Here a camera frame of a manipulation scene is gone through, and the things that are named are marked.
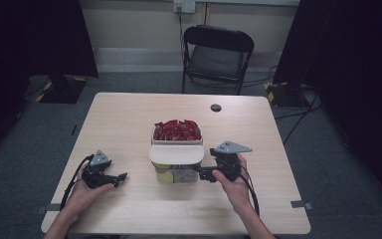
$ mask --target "wooden table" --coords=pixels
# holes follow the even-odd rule
[[[218,104],[222,110],[211,111]],[[52,203],[60,203],[86,156],[102,150],[107,175],[126,181],[100,197],[71,233],[148,235],[243,235],[247,231],[219,182],[162,183],[149,158],[156,122],[194,120],[203,131],[203,166],[215,165],[209,148],[230,140],[243,153],[259,199],[261,218],[274,234],[306,234],[310,225],[270,105],[262,97],[100,93],[95,96]],[[46,213],[46,232],[58,212]]]

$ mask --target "chair backrest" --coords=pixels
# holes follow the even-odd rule
[[[253,39],[244,32],[208,25],[197,25],[184,32],[184,43],[230,51],[252,53]]]

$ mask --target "gray carpet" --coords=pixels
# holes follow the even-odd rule
[[[246,81],[267,76],[248,73]],[[29,91],[45,80],[32,78]],[[40,227],[44,214],[36,213],[37,208],[51,201],[95,94],[179,94],[180,82],[179,72],[101,73],[99,79],[89,80],[75,105],[38,104],[34,102],[37,94],[27,97],[22,117],[0,141],[0,238],[43,237]],[[191,83],[186,92],[234,94],[231,88]],[[266,92],[263,85],[256,85],[243,88],[242,95],[265,96]],[[273,112],[280,117],[300,111]],[[278,121],[283,139],[298,119]],[[72,134],[75,125],[77,130]],[[307,211],[309,234],[280,238],[382,238],[382,188],[361,160],[344,146],[339,128],[322,108],[301,121],[285,147],[301,197],[314,208]]]

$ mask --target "black backdrop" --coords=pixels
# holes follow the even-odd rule
[[[98,77],[78,0],[0,0],[0,136],[31,76]]]
[[[320,88],[350,148],[382,184],[382,1],[301,0],[274,83]]]

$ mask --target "person's hand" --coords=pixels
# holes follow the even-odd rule
[[[89,188],[82,180],[83,171],[86,166],[87,164],[85,163],[77,174],[76,185],[74,186],[73,192],[64,207],[64,209],[67,208],[67,210],[70,210],[70,212],[75,215],[80,214],[82,211],[87,209],[100,195],[114,189],[114,185],[111,183],[95,189]]]
[[[247,168],[247,161],[240,154],[238,154],[238,160],[241,166]],[[241,174],[248,179],[246,170],[241,168]],[[251,206],[248,186],[241,177],[238,177],[235,181],[230,181],[219,170],[213,170],[213,175],[222,184],[236,213],[240,214],[244,208]]]

